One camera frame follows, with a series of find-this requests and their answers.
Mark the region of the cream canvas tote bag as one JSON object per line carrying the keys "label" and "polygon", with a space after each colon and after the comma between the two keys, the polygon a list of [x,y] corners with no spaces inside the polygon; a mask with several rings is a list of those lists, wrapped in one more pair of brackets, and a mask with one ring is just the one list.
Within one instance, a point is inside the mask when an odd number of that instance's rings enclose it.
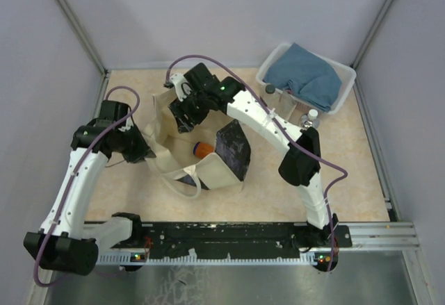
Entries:
{"label": "cream canvas tote bag", "polygon": [[154,117],[143,137],[156,157],[148,165],[169,189],[195,199],[203,192],[242,191],[251,148],[239,121],[211,111],[201,124],[180,133],[168,106],[173,90],[152,97]]}

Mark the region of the clear square bottle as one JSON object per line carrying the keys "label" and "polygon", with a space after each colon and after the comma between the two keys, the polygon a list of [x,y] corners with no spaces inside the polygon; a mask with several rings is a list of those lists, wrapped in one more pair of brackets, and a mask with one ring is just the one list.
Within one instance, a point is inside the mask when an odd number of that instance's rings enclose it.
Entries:
{"label": "clear square bottle", "polygon": [[278,111],[280,105],[280,94],[272,84],[265,84],[261,90],[261,98],[269,109]]}

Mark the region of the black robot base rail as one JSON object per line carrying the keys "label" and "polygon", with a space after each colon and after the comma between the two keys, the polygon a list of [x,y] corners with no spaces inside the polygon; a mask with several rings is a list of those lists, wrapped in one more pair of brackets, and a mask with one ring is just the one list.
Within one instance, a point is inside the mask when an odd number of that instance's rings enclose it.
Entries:
{"label": "black robot base rail", "polygon": [[309,265],[328,272],[339,250],[352,245],[346,225],[336,225],[331,237],[329,228],[299,222],[152,222],[142,225],[140,240],[114,246],[97,262],[130,271],[144,265]]}

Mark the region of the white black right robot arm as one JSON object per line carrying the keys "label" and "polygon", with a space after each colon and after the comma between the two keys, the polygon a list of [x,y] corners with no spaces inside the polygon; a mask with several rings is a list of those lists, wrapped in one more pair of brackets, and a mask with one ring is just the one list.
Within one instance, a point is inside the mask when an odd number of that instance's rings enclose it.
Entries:
{"label": "white black right robot arm", "polygon": [[321,186],[321,147],[318,131],[302,129],[265,106],[252,88],[234,76],[219,80],[204,63],[185,74],[166,74],[165,87],[174,89],[168,106],[180,133],[191,132],[211,111],[220,111],[259,134],[282,156],[278,172],[299,188],[307,213],[308,246],[327,246],[335,238],[337,216],[330,210]]}

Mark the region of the orange blue tube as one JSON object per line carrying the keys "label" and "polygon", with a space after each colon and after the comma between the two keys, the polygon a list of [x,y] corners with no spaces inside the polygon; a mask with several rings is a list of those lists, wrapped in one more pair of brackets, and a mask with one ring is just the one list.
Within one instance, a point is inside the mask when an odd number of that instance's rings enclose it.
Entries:
{"label": "orange blue tube", "polygon": [[206,158],[209,154],[214,152],[212,145],[205,142],[197,142],[193,147],[193,155],[199,159]]}

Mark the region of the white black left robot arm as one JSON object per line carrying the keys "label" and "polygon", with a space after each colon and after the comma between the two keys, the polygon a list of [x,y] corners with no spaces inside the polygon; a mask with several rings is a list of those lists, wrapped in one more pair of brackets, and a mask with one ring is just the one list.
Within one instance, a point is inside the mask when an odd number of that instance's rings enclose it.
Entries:
{"label": "white black left robot arm", "polygon": [[134,111],[128,104],[105,100],[98,117],[74,132],[70,161],[56,200],[39,230],[24,237],[36,272],[43,269],[86,276],[101,252],[120,243],[137,247],[144,241],[140,216],[133,213],[114,213],[89,232],[83,228],[97,181],[111,156],[120,154],[131,164],[155,156],[132,120]]}

